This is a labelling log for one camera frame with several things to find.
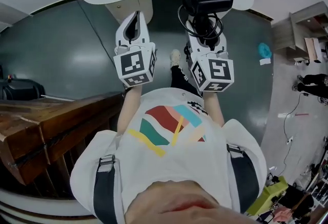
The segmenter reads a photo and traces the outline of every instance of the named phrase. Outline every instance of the person's leg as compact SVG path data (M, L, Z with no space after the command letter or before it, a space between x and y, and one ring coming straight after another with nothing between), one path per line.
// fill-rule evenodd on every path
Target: person's leg
M316 74L316 75L306 75L303 80L302 83L305 85L310 85L310 84L316 84L318 86L320 85L324 85L324 80L326 78L325 74Z
M297 91L304 91L312 95L328 98L328 87L326 86L306 86L302 83L299 83L297 85Z
M172 82L171 87L186 90L192 94L198 95L198 91L188 82L188 77L182 71L180 67L181 54L178 50L174 49L170 55L171 58L171 73Z

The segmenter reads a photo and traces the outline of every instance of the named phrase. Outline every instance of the yellow object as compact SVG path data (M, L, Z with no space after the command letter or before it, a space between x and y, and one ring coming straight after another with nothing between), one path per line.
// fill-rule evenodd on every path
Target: yellow object
M261 195L247 210L250 215L255 216L267 212L273 205L271 199L273 197L280 197L281 193L288 188L288 183L283 176L278 177L278 179L280 182L264 187Z
M130 129L128 133L136 138L138 138L141 142L145 143L146 146L154 151L158 156L162 157L166 154L165 150L162 148L155 146L153 143L150 142L150 140L142 133L135 131L134 129Z
M179 135L179 132L180 132L180 128L181 128L182 123L183 123L183 116L180 117L179 123L178 123L178 125L177 125L177 127L175 129L175 132L174 132L174 135L173 135L173 139L172 139L172 143L171 143L172 146L175 146L175 144L176 144L176 142L178 140L178 135Z

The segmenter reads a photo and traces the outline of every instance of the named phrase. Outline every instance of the electrical outlet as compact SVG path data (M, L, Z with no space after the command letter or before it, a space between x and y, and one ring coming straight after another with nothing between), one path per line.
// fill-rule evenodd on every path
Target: electrical outlet
M288 138L286 144L289 145L292 141L293 141L293 136L291 136L290 138Z

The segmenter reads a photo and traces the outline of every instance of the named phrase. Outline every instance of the black strap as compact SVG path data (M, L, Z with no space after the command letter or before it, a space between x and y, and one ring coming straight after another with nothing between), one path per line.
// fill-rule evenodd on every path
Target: black strap
M259 193L259 184L256 171L251 159L247 154L239 149L239 151L228 152L241 153L242 157L231 157L231 164L235 173L240 212L244 213L256 200Z
M115 168L109 172L97 172L93 192L93 207L97 218L105 224L117 224L114 208Z

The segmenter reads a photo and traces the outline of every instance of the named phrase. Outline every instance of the white paper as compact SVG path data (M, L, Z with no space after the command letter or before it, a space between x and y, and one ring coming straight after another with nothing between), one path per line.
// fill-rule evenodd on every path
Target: white paper
M314 48L314 41L312 38L304 38L306 48L307 48L307 53L309 54L309 59L311 62L314 62L315 60L318 59L316 49Z
M266 65L266 64L271 64L271 58L263 58L260 60L260 65Z
M317 53L317 59L322 63L323 56L322 56L322 52L321 52L321 47L319 45L319 40L318 40L318 38L312 38L312 39L313 39L314 49L316 50L316 53Z

